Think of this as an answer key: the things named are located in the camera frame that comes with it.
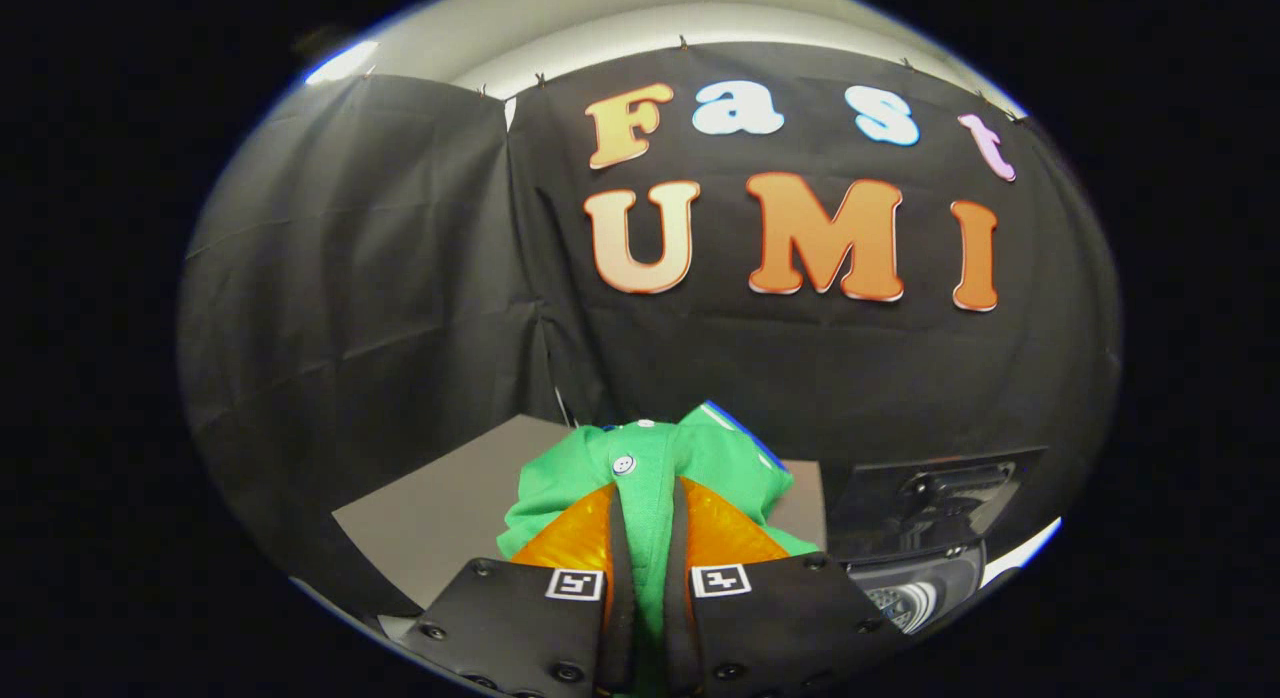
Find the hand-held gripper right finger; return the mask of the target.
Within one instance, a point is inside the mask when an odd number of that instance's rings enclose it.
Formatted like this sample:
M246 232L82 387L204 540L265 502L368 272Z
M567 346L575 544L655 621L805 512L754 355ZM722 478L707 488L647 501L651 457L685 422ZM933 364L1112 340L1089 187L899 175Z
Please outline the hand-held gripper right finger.
M675 488L664 597L669 697L820 697L908 635L817 551L788 555L709 488Z

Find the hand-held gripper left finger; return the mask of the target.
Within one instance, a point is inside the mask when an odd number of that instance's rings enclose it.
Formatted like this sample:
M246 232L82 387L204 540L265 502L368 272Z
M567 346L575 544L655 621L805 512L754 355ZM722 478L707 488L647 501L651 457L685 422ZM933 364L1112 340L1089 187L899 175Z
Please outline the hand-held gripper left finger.
M618 489L571 505L511 560L470 560L401 638L512 697L613 697L636 678L637 594Z

